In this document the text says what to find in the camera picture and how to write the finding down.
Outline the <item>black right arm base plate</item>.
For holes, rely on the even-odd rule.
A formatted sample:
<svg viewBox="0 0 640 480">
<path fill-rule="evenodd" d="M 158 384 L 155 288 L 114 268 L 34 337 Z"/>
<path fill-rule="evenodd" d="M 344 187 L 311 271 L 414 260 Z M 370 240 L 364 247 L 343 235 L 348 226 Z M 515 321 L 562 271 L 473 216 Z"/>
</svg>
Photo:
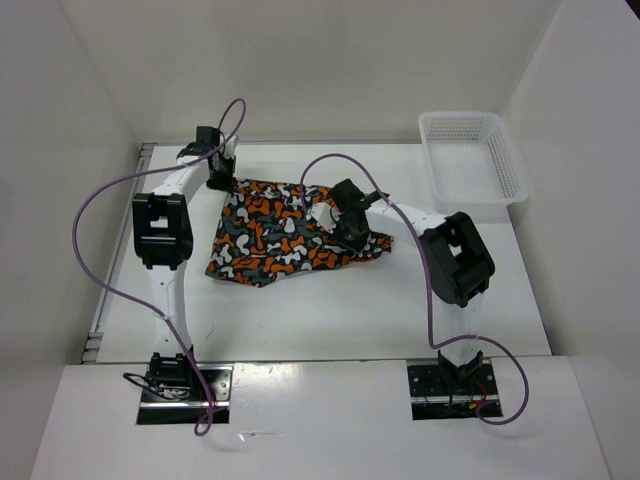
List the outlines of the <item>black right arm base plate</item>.
<svg viewBox="0 0 640 480">
<path fill-rule="evenodd" d="M 474 418 L 478 409 L 489 419 L 503 417 L 489 361 L 466 384 L 453 388 L 445 383 L 435 360 L 408 362 L 406 370 L 414 421 Z"/>
</svg>

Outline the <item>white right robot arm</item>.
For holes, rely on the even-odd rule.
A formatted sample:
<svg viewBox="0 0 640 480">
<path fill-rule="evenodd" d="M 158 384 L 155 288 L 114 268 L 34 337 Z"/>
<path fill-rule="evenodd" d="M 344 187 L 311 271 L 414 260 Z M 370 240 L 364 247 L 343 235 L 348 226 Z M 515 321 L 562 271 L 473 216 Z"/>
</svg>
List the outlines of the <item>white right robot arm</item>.
<svg viewBox="0 0 640 480">
<path fill-rule="evenodd" d="M 464 391 L 483 361 L 477 340 L 480 310 L 495 273 L 495 263 L 471 217 L 388 204 L 380 193 L 365 194 L 349 179 L 336 184 L 330 198 L 335 205 L 316 208 L 313 216 L 341 245 L 360 253 L 378 233 L 422 248 L 431 292 L 445 313 L 445 345 L 437 349 L 439 382 L 451 394 Z"/>
</svg>

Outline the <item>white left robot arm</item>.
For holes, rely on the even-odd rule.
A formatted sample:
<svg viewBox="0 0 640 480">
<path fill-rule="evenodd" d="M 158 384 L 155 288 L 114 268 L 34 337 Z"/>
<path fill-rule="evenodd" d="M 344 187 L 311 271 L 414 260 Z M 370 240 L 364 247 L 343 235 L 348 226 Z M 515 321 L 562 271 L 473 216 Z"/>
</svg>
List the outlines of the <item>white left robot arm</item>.
<svg viewBox="0 0 640 480">
<path fill-rule="evenodd" d="M 185 306 L 185 273 L 194 250 L 188 204 L 205 184 L 226 190 L 233 180 L 238 137 L 198 127 L 196 139 L 176 157 L 176 167 L 155 189 L 132 200 L 134 251 L 146 268 L 155 307 L 156 347 L 143 388 L 165 399 L 196 394 L 200 376 Z"/>
</svg>

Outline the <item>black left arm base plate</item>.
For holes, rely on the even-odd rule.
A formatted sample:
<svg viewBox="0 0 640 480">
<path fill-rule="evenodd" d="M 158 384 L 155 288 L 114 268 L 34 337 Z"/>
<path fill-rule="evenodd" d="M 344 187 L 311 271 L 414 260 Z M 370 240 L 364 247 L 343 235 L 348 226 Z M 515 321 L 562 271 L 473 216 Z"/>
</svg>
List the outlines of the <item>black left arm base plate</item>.
<svg viewBox="0 0 640 480">
<path fill-rule="evenodd" d="M 228 424 L 233 369 L 231 364 L 200 365 L 214 400 L 213 425 Z M 155 380 L 151 375 L 128 374 L 141 388 L 136 424 L 142 426 L 191 425 L 206 413 L 209 402 L 198 379 L 194 386 L 170 385 Z"/>
</svg>

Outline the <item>orange black camouflage shorts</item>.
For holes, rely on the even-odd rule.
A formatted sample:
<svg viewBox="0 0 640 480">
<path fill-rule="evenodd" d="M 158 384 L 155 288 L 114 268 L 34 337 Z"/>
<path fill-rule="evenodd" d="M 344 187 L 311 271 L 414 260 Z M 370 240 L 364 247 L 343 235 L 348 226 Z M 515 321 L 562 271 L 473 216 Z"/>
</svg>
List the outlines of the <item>orange black camouflage shorts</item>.
<svg viewBox="0 0 640 480">
<path fill-rule="evenodd" d="M 392 251 L 393 238 L 367 237 L 358 253 L 306 217 L 293 183 L 236 179 L 221 210 L 205 274 L 262 288 L 282 277 L 336 270 Z"/>
</svg>

